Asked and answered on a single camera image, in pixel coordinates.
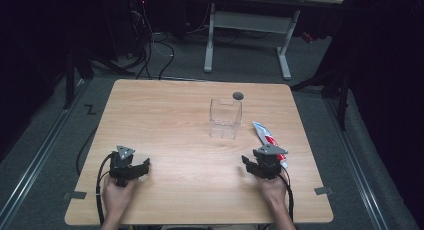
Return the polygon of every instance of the toothpaste tube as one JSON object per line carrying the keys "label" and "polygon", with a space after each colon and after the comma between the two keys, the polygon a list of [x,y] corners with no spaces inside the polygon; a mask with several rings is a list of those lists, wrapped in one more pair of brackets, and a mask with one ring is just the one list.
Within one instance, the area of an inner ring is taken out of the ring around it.
{"label": "toothpaste tube", "polygon": [[[262,124],[258,122],[253,122],[253,126],[255,126],[256,133],[258,134],[259,139],[261,139],[263,145],[272,144],[278,147],[277,141],[275,141],[271,132],[266,127],[262,126]],[[282,167],[288,168],[287,159],[284,154],[277,154],[277,158],[280,160],[280,165]]]}

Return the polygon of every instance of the metal rail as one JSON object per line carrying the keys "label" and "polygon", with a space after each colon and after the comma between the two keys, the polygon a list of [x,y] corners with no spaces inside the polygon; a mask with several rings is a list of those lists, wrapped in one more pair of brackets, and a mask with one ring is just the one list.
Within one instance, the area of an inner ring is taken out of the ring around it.
{"label": "metal rail", "polygon": [[348,161],[349,168],[352,172],[352,176],[355,179],[356,185],[358,187],[359,193],[361,194],[362,200],[364,202],[365,208],[368,211],[368,214],[371,218],[371,222],[374,225],[374,229],[389,229],[384,219],[378,202],[375,198],[374,192],[368,184],[368,180],[365,177],[364,172],[362,171],[361,165],[359,164],[358,159],[356,158],[355,151],[352,147],[352,144],[347,136],[346,132],[343,131],[337,121],[337,110],[334,106],[331,99],[324,99],[324,104],[330,114],[333,116],[332,122],[337,128],[339,137],[343,142],[346,159]]}
{"label": "metal rail", "polygon": [[73,103],[69,106],[68,109],[63,109],[57,118],[56,122],[53,124],[53,127],[50,129],[47,137],[45,138],[43,144],[39,148],[37,154],[31,161],[29,167],[25,171],[24,175],[19,180],[18,185],[16,186],[13,193],[10,195],[9,200],[3,206],[0,212],[0,229],[5,230],[9,227],[10,223],[13,220],[16,212],[21,206],[22,202],[25,200],[29,190],[37,179],[39,173],[41,172],[44,164],[46,163],[50,153],[53,150],[55,141],[59,136],[60,131],[62,130],[66,120],[68,119],[72,109],[75,106],[78,98],[82,93],[87,89],[88,83],[80,80],[78,83],[79,90],[77,91],[76,98]]}

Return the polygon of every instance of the cable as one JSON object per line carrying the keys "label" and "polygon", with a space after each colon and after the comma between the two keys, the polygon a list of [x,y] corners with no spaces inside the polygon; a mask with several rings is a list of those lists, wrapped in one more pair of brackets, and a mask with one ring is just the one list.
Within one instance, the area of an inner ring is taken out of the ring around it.
{"label": "cable", "polygon": [[103,171],[103,166],[105,165],[106,161],[109,160],[110,158],[112,158],[112,154],[107,155],[107,157],[105,158],[105,160],[103,160],[102,164],[100,165],[100,169],[99,169],[99,173],[97,175],[97,183],[96,183],[96,202],[97,202],[97,211],[99,213],[99,220],[100,220],[100,226],[103,225],[103,222],[105,221],[105,217],[103,215],[103,206],[102,206],[102,197],[100,194],[100,182],[103,178],[102,171]]}
{"label": "cable", "polygon": [[280,173],[278,174],[278,177],[281,180],[283,180],[284,184],[286,184],[287,193],[289,194],[289,215],[290,215],[291,220],[293,221],[293,207],[294,207],[293,192],[292,192],[291,187],[290,187],[290,177],[289,177],[289,174],[286,171],[286,169],[284,169],[284,171],[286,172],[288,182],[284,179],[283,176],[281,176]]}
{"label": "cable", "polygon": [[150,56],[152,55],[152,44],[151,44],[151,42],[150,42],[150,40],[149,40],[149,57],[147,58],[147,60],[144,62],[144,66],[140,69],[140,71],[138,72],[138,74],[137,74],[137,76],[136,76],[136,78],[135,79],[138,79],[139,77],[140,77],[140,75],[141,75],[141,73],[143,72],[143,70],[144,69],[146,69],[146,73],[147,73],[147,76],[149,77],[149,80],[152,80],[152,77],[150,76],[150,73],[149,73],[149,70],[148,70],[148,68],[147,68],[147,65],[149,64],[149,62],[150,62]]}
{"label": "cable", "polygon": [[144,16],[144,19],[146,20],[147,26],[149,27],[150,33],[152,34],[151,36],[152,36],[153,47],[156,49],[156,51],[157,51],[160,55],[165,56],[165,57],[172,57],[172,58],[173,58],[173,57],[174,57],[174,54],[172,54],[172,55],[166,55],[166,54],[163,54],[161,51],[159,51],[159,49],[157,49],[157,48],[156,48],[156,46],[155,46],[155,34],[153,33],[152,26],[150,25],[150,22],[149,22],[149,20],[147,19],[147,16],[146,16],[146,9],[144,8],[144,5],[143,5],[143,4],[141,4],[141,6],[142,6],[142,8],[143,8],[143,16]]}
{"label": "cable", "polygon": [[87,138],[87,140],[85,140],[84,144],[82,145],[81,149],[80,149],[80,150],[79,150],[79,152],[78,152],[78,155],[77,155],[77,161],[76,161],[76,168],[77,168],[77,174],[78,174],[78,176],[79,176],[79,175],[81,175],[81,171],[79,170],[79,159],[80,159],[80,157],[81,157],[82,151],[84,150],[85,146],[88,144],[88,141],[90,141],[90,139],[93,137],[94,133],[95,133],[95,132],[96,132],[96,130],[97,130],[97,127],[98,127],[98,126],[96,126],[96,127],[93,129],[93,131],[91,131],[90,136]]}
{"label": "cable", "polygon": [[205,17],[203,18],[203,21],[200,24],[200,26],[193,31],[187,32],[186,34],[195,33],[195,32],[198,32],[198,31],[203,31],[204,29],[208,29],[207,27],[204,27],[204,28],[202,28],[202,27],[205,25],[206,19],[208,18],[210,7],[211,7],[211,4],[209,3],[208,8],[206,9]]}
{"label": "cable", "polygon": [[162,44],[162,45],[165,45],[165,46],[167,46],[167,47],[169,47],[170,49],[171,49],[171,51],[172,51],[172,58],[171,58],[171,60],[169,60],[169,62],[165,65],[165,67],[163,67],[162,68],[162,70],[160,71],[160,73],[159,73],[159,80],[161,80],[161,78],[162,78],[162,73],[165,71],[165,69],[169,66],[169,64],[171,64],[171,62],[174,60],[174,49],[171,47],[171,46],[169,46],[168,44],[166,44],[166,43],[159,43],[159,44]]}

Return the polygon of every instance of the person's hand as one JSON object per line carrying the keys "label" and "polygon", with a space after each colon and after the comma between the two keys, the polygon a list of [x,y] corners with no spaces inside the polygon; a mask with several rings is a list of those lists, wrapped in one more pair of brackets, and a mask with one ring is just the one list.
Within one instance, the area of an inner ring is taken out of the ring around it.
{"label": "person's hand", "polygon": [[126,187],[118,187],[116,186],[116,179],[111,178],[109,174],[105,176],[103,200],[107,213],[102,230],[118,229],[121,218],[131,202],[136,181],[133,179],[127,183]]}
{"label": "person's hand", "polygon": [[257,176],[255,178],[274,217],[277,230],[295,229],[286,207],[286,184],[278,177],[271,180]]}
{"label": "person's hand", "polygon": [[275,207],[286,206],[285,199],[287,188],[286,184],[284,184],[280,178],[276,177],[271,180],[257,176],[255,176],[255,178],[259,183],[262,196],[268,205]]}

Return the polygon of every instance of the clear plastic box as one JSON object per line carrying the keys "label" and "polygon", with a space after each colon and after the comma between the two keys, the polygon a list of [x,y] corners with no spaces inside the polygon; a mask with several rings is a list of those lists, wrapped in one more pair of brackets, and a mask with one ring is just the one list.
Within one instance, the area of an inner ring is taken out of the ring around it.
{"label": "clear plastic box", "polygon": [[209,111],[210,136],[234,139],[241,124],[241,116],[240,101],[212,99]]}

